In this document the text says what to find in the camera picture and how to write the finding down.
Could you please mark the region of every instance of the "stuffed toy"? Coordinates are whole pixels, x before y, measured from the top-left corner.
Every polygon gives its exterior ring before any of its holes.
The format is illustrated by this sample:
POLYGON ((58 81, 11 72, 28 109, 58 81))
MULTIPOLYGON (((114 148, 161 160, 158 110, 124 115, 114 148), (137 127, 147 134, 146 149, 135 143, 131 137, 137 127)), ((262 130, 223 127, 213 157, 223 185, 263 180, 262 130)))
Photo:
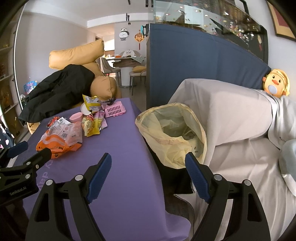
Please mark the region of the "stuffed toy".
POLYGON ((280 98, 289 95, 290 81, 287 74, 280 69, 273 69, 266 77, 262 78, 263 89, 267 93, 280 98))

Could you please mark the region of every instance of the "black jacket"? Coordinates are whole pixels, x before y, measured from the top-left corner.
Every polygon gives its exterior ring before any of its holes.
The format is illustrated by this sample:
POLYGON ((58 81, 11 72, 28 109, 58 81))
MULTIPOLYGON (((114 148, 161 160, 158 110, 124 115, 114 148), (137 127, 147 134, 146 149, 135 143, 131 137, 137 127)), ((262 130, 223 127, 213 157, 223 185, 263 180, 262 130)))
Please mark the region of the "black jacket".
POLYGON ((41 81, 26 97, 19 119, 40 122, 83 101, 89 95, 94 73, 82 65, 69 64, 41 81))

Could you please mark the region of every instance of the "framed painting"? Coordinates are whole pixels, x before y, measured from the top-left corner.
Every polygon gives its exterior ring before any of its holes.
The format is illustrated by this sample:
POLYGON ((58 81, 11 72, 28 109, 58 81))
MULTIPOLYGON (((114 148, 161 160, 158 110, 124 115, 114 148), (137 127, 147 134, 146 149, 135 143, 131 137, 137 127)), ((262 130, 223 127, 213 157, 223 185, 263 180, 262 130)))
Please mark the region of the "framed painting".
POLYGON ((293 41, 296 41, 296 38, 294 34, 292 33, 290 27, 282 17, 282 15, 279 13, 279 11, 269 2, 267 2, 271 18, 274 23, 274 31, 278 37, 283 37, 286 39, 290 39, 293 41))

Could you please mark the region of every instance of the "dining chair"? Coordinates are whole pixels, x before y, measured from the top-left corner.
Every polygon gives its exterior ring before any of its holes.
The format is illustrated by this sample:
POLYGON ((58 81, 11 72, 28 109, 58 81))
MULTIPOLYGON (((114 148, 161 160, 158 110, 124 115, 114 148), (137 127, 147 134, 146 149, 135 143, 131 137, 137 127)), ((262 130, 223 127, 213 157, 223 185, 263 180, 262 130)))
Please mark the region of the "dining chair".
POLYGON ((144 77, 144 84, 145 84, 146 83, 146 70, 143 70, 140 73, 130 72, 129 75, 130 75, 129 89, 131 89, 131 95, 133 95, 134 78, 135 77, 140 77, 140 79, 142 81, 142 77, 144 77))
POLYGON ((119 85, 120 84, 120 81, 119 81, 119 74, 120 74, 120 78, 121 78, 121 68, 113 68, 109 65, 108 61, 106 60, 106 58, 102 58, 102 66, 103 66, 103 69, 104 69, 104 74, 112 74, 112 73, 115 73, 115 76, 116 76, 116 81, 117 81, 117 84, 119 85))

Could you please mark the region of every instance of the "table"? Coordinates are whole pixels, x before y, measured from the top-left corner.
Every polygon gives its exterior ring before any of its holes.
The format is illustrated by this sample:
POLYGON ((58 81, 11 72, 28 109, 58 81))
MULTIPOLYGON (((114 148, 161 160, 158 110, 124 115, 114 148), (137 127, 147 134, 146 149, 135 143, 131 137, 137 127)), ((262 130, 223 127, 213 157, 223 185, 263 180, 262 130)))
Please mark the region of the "table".
MULTIPOLYGON (((100 135, 83 137, 82 146, 50 160, 37 172, 37 184, 42 188, 47 179, 55 182, 71 180, 98 163, 105 152, 112 157, 112 167, 99 194, 90 204, 91 212, 107 241, 181 241, 190 230, 190 222, 165 211, 159 171, 135 125, 139 109, 129 99, 120 99, 126 113, 106 118, 108 127, 100 135)), ((60 113, 70 117, 80 107, 60 113)), ((46 131, 49 119, 28 140, 29 149, 20 154, 15 165, 22 164, 36 153, 36 145, 46 131)), ((24 209, 30 216, 38 194, 24 199, 24 209)), ((74 240, 80 240, 70 209, 65 200, 67 220, 74 240)))
POLYGON ((121 68, 121 83, 119 83, 121 88, 129 87, 129 73, 133 70, 133 67, 141 65, 141 63, 130 57, 107 59, 107 61, 114 61, 113 66, 121 68))

